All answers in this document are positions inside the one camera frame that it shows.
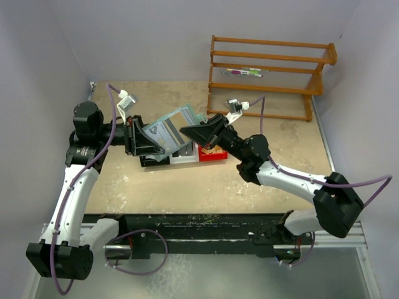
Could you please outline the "red bin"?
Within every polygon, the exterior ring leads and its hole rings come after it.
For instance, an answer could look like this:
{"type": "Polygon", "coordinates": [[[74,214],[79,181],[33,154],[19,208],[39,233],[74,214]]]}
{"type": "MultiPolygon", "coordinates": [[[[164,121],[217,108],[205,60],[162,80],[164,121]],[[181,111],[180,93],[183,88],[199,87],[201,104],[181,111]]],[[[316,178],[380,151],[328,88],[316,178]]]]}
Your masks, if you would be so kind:
{"type": "Polygon", "coordinates": [[[198,146],[198,154],[200,162],[221,161],[228,159],[228,152],[219,146],[215,146],[212,149],[206,149],[198,146]]]}

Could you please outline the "purple marker pen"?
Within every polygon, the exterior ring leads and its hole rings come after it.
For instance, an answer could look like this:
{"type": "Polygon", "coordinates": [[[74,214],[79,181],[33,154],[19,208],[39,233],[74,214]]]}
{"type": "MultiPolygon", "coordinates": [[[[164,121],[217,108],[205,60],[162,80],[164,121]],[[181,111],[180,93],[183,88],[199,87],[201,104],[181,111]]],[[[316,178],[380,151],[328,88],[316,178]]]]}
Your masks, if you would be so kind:
{"type": "Polygon", "coordinates": [[[259,77],[259,78],[263,77],[263,74],[261,74],[261,73],[252,73],[252,72],[248,72],[248,71],[244,71],[244,70],[240,70],[240,69],[226,69],[226,70],[231,72],[234,75],[246,75],[246,76],[250,76],[250,77],[259,77]]]}

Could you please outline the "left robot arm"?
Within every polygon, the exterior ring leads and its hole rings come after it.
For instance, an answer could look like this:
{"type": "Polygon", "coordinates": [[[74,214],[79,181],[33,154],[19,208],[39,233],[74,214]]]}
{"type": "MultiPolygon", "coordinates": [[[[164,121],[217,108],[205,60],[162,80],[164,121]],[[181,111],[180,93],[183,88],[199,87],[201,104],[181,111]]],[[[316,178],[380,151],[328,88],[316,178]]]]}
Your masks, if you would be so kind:
{"type": "Polygon", "coordinates": [[[74,108],[75,130],[69,138],[62,191],[50,224],[38,243],[27,246],[26,257],[45,278],[85,280],[94,255],[109,242],[129,238],[127,220],[132,216],[105,216],[81,234],[85,208],[101,172],[109,146],[124,146],[127,154],[141,156],[141,149],[156,144],[145,136],[142,118],[129,116],[117,123],[103,122],[103,113],[93,102],[74,108]]]}

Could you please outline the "wooden shelf rack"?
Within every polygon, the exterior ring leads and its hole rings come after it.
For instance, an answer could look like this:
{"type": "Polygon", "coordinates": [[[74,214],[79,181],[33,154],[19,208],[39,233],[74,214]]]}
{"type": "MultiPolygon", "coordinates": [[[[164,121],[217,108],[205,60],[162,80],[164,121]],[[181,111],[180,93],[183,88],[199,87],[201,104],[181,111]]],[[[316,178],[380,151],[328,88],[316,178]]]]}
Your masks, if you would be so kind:
{"type": "Polygon", "coordinates": [[[276,95],[295,95],[304,104],[304,112],[293,115],[273,115],[268,118],[302,120],[313,119],[311,101],[324,92],[322,72],[325,66],[337,63],[337,52],[333,43],[315,44],[260,39],[240,39],[212,36],[208,78],[207,114],[227,114],[227,109],[218,110],[213,104],[213,95],[220,90],[246,91],[276,95]],[[246,75],[222,76],[221,70],[242,67],[266,69],[262,78],[246,75]]]}

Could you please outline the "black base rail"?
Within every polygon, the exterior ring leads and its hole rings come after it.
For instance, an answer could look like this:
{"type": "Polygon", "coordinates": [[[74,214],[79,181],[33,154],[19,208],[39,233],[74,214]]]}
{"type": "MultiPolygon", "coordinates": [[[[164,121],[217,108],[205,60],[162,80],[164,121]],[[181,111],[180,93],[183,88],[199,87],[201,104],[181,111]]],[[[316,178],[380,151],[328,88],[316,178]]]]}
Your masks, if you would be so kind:
{"type": "Polygon", "coordinates": [[[287,214],[86,214],[84,224],[111,219],[117,223],[117,245],[129,245],[132,257],[151,254],[231,254],[297,260],[305,234],[286,228],[287,214]]]}

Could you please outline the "white bin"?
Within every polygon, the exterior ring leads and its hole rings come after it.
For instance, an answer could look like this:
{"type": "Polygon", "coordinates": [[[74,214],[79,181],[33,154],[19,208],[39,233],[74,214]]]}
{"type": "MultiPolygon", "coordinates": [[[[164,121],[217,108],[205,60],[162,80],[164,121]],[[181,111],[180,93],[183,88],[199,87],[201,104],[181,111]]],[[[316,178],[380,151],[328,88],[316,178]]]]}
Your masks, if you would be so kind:
{"type": "Polygon", "coordinates": [[[199,161],[198,145],[190,142],[169,155],[170,164],[197,163],[199,161]]]}

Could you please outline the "gold card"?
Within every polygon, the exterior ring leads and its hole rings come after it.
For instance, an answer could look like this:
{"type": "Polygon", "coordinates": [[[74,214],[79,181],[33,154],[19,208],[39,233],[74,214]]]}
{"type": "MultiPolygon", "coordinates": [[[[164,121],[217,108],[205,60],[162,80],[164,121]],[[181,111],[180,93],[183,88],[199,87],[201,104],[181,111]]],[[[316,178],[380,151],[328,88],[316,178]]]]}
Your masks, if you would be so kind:
{"type": "Polygon", "coordinates": [[[219,146],[215,146],[214,148],[210,148],[210,149],[202,148],[202,149],[201,149],[201,152],[202,152],[203,154],[206,154],[206,155],[210,155],[210,154],[220,154],[220,153],[223,153],[223,149],[220,148],[219,146]]]}

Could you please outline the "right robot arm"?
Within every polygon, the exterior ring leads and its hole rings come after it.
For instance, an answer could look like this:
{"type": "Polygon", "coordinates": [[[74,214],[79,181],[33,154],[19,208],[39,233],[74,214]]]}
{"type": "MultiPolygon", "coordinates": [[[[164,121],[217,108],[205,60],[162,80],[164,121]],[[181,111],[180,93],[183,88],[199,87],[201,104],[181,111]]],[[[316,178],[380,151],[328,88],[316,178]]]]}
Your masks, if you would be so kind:
{"type": "Polygon", "coordinates": [[[313,207],[285,213],[278,225],[290,235],[324,230],[345,238],[364,208],[362,200],[346,178],[333,172],[328,176],[308,174],[278,165],[271,158],[269,143],[262,134],[245,139],[217,114],[206,123],[180,128],[191,141],[202,148],[219,146],[239,160],[239,175],[247,183],[274,187],[310,202],[313,207]]]}

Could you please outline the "grey clip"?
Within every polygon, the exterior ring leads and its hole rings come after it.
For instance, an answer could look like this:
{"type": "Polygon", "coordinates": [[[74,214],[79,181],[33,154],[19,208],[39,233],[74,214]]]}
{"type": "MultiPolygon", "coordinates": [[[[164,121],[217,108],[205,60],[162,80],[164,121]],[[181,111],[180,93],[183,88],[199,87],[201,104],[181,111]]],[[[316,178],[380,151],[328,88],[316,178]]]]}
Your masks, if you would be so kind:
{"type": "Polygon", "coordinates": [[[222,74],[222,76],[229,76],[229,77],[232,77],[233,75],[232,75],[232,73],[231,72],[229,72],[229,71],[227,71],[227,70],[221,70],[221,74],[222,74]]]}

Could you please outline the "black bin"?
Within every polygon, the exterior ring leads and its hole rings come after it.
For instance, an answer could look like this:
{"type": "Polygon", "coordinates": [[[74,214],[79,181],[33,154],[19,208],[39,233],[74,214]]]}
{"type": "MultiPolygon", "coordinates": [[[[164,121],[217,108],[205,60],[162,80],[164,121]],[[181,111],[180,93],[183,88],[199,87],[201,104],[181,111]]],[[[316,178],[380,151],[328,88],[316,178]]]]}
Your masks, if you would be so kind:
{"type": "Polygon", "coordinates": [[[155,158],[151,158],[149,156],[140,156],[140,165],[142,168],[167,166],[170,165],[170,157],[168,156],[161,161],[157,161],[155,158]]]}

